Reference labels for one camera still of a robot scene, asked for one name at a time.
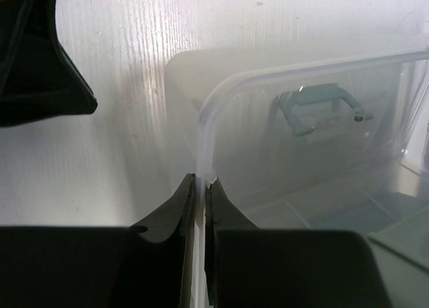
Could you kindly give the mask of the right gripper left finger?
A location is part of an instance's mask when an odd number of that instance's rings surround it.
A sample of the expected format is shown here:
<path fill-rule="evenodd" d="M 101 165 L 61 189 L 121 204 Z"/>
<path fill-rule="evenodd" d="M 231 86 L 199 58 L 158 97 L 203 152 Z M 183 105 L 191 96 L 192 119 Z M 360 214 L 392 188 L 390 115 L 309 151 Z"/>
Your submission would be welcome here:
<path fill-rule="evenodd" d="M 1 306 L 188 307 L 195 190 L 129 227 L 2 227 Z"/>

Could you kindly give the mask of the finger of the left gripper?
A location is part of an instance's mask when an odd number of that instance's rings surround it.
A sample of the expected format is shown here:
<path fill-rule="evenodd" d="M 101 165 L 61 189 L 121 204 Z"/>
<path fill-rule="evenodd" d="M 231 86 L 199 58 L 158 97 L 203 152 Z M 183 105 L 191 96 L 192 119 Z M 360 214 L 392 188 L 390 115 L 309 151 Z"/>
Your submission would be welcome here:
<path fill-rule="evenodd" d="M 1 126 L 92 114 L 97 107 L 58 40 L 56 0 L 1 0 Z"/>

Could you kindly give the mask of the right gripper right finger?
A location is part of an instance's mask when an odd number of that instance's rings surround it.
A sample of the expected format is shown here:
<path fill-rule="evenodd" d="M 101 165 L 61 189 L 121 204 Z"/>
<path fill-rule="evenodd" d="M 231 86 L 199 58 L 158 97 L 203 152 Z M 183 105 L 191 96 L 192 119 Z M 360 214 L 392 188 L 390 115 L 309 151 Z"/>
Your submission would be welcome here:
<path fill-rule="evenodd" d="M 206 188 L 205 266 L 214 307 L 390 307 L 368 243 L 335 230 L 261 229 Z"/>

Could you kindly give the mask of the green plastic toolbox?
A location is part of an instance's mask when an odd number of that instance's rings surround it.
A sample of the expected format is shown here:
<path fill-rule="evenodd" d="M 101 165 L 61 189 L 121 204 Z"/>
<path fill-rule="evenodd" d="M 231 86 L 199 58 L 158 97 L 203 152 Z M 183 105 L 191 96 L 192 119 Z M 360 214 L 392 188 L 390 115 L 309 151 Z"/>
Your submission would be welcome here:
<path fill-rule="evenodd" d="M 245 54 L 166 65 L 170 181 L 220 183 L 260 228 L 351 230 L 395 307 L 428 306 L 428 48 Z"/>

